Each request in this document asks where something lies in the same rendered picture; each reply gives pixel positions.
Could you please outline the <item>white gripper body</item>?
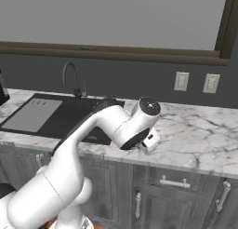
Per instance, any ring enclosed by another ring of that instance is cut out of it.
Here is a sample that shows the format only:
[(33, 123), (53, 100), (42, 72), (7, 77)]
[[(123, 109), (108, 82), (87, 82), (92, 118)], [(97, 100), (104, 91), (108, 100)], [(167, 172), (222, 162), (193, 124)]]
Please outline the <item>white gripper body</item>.
[(158, 140), (147, 140), (143, 141), (141, 146), (145, 152), (151, 152), (157, 147), (158, 142)]

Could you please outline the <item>grey drawer front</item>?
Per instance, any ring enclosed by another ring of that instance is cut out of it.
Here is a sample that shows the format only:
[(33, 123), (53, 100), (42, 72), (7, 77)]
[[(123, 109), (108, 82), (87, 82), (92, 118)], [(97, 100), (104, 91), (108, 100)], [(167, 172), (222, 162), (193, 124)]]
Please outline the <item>grey drawer front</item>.
[[(183, 190), (188, 192), (198, 192), (204, 184), (204, 176), (195, 172), (187, 172), (181, 170), (173, 170), (167, 168), (153, 168), (148, 169), (148, 179), (147, 184), (152, 186), (157, 186), (161, 188), (171, 189), (171, 190)], [(163, 185), (160, 183), (162, 176), (166, 175), (169, 181), (181, 182), (183, 179), (187, 180), (187, 183), (191, 185), (190, 188), (180, 188), (177, 186)]]

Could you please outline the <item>grey cupboard door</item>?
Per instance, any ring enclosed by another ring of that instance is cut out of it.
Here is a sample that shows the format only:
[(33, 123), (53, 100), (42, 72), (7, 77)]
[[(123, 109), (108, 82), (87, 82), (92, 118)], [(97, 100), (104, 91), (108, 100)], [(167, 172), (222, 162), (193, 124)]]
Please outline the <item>grey cupboard door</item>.
[[(135, 216), (137, 192), (141, 192), (138, 219)], [(202, 229), (211, 200), (211, 195), (188, 191), (135, 188), (131, 229)]]
[(43, 166), (49, 163), (52, 156), (51, 153), (42, 150), (0, 144), (0, 182), (9, 183), (19, 190), (39, 169), (35, 159), (37, 154), (44, 155)]
[(106, 229), (130, 228), (132, 171), (129, 164), (82, 158), (85, 176), (92, 181), (92, 195), (82, 205), (94, 225)]
[[(224, 181), (227, 181), (231, 184), (231, 190), (229, 191), (220, 212), (217, 212), (216, 205), (216, 219), (214, 222), (214, 228), (238, 229), (238, 179), (224, 178), (222, 182)], [(216, 200), (220, 199), (223, 190), (224, 187), (221, 183)]]

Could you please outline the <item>black sink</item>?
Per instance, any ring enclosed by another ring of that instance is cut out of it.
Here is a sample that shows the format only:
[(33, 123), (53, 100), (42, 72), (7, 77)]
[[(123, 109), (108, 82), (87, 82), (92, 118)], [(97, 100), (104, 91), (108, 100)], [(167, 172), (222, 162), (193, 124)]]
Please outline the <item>black sink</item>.
[(0, 131), (62, 139), (100, 99), (35, 93), (0, 124)]

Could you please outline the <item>dark curved tap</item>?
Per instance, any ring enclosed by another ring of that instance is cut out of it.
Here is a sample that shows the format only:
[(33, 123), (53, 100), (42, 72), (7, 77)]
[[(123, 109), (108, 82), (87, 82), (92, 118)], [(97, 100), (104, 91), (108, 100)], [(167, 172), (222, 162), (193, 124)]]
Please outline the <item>dark curved tap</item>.
[(66, 62), (63, 66), (63, 69), (62, 69), (63, 84), (66, 84), (66, 72), (69, 67), (71, 67), (73, 70), (73, 80), (74, 80), (73, 95), (74, 95), (74, 97), (77, 99), (86, 98), (87, 97), (86, 89), (84, 88), (83, 90), (81, 90), (79, 88), (78, 79), (77, 79), (77, 69), (71, 61)]

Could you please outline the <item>brown framed window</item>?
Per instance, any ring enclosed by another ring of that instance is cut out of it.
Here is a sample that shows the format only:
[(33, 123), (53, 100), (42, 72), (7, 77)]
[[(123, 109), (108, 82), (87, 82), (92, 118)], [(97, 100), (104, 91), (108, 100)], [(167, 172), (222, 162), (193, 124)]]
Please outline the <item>brown framed window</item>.
[(227, 65), (238, 0), (0, 0), (0, 53)]

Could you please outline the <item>cream wall socket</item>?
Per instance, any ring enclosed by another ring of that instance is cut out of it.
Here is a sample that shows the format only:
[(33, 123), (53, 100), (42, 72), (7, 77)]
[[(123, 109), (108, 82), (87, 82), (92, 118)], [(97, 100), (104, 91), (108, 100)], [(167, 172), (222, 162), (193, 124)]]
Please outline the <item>cream wall socket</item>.
[(189, 73), (177, 72), (174, 90), (176, 91), (186, 91), (189, 81)]
[(205, 77), (203, 92), (215, 94), (217, 92), (219, 78), (219, 74), (207, 74)]

